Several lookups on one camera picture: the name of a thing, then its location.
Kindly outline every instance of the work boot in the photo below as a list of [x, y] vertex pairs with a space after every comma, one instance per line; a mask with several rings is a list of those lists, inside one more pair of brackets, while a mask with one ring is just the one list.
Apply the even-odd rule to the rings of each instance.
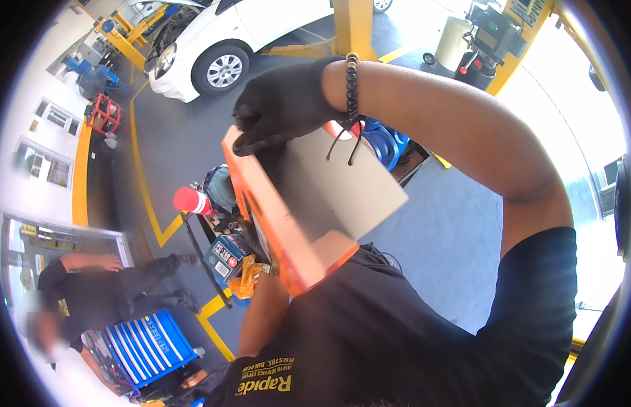
[[200, 264], [200, 257], [197, 255], [176, 255], [181, 266], [195, 267]]
[[173, 291], [173, 295], [176, 297], [180, 297], [180, 304], [189, 308], [191, 312], [198, 315], [202, 312], [202, 308], [196, 302], [196, 300], [191, 296], [188, 289], [178, 289]]

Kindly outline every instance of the cardboard box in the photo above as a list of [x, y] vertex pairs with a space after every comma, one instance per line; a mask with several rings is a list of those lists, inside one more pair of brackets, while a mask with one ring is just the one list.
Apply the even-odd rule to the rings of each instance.
[[339, 141], [323, 129], [255, 156], [238, 157], [231, 126], [222, 146], [243, 217], [280, 261], [280, 279], [293, 297], [333, 273], [359, 248], [357, 240], [400, 208], [408, 196], [355, 138]]

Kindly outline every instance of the glass door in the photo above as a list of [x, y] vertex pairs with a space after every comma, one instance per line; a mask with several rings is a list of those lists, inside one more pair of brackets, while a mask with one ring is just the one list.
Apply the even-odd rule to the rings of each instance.
[[4, 215], [0, 278], [5, 305], [14, 307], [24, 293], [36, 289], [42, 270], [68, 253], [113, 254], [124, 267], [131, 265], [120, 234], [51, 226]]

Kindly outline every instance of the hand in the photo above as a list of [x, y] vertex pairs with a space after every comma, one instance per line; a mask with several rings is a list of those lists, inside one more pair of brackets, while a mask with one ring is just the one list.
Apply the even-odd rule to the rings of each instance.
[[183, 389], [188, 389], [190, 387], [194, 387], [195, 385], [200, 383], [206, 377], [207, 377], [207, 372], [205, 370], [200, 369], [200, 370], [197, 371], [197, 373], [194, 373], [191, 376], [189, 376], [188, 378], [186, 378], [182, 382], [180, 387], [182, 387]]
[[322, 90], [322, 71], [341, 61], [329, 55], [315, 62], [278, 66], [253, 78], [234, 105], [236, 125], [243, 132], [233, 145], [238, 156], [309, 134], [347, 113], [332, 108]]
[[119, 391], [119, 388], [121, 387], [120, 384], [115, 384], [115, 383], [108, 382], [108, 381], [103, 382], [103, 384], [105, 385], [105, 387], [110, 389], [110, 391], [112, 393], [114, 393], [116, 395], [116, 397], [123, 396], [123, 394]]
[[99, 256], [98, 266], [103, 267], [110, 272], [118, 272], [123, 270], [123, 265], [118, 257], [115, 255], [101, 255]]

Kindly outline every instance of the car headlight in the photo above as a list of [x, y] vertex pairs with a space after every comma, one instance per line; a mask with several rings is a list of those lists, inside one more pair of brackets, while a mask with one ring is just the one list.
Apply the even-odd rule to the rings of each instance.
[[161, 78], [173, 65], [175, 61], [175, 43], [166, 47], [164, 51], [157, 58], [157, 64], [155, 64], [155, 78]]

